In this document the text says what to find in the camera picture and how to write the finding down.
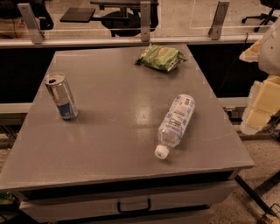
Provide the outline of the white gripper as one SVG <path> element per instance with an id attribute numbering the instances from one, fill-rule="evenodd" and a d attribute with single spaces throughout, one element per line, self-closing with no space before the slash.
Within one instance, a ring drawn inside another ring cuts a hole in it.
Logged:
<path id="1" fill-rule="evenodd" d="M 258 61 L 259 69 L 271 74 L 263 82 L 254 82 L 242 115 L 241 132 L 254 135 L 280 110 L 280 18 L 265 32 L 262 41 L 258 39 L 239 59 L 248 63 Z"/>

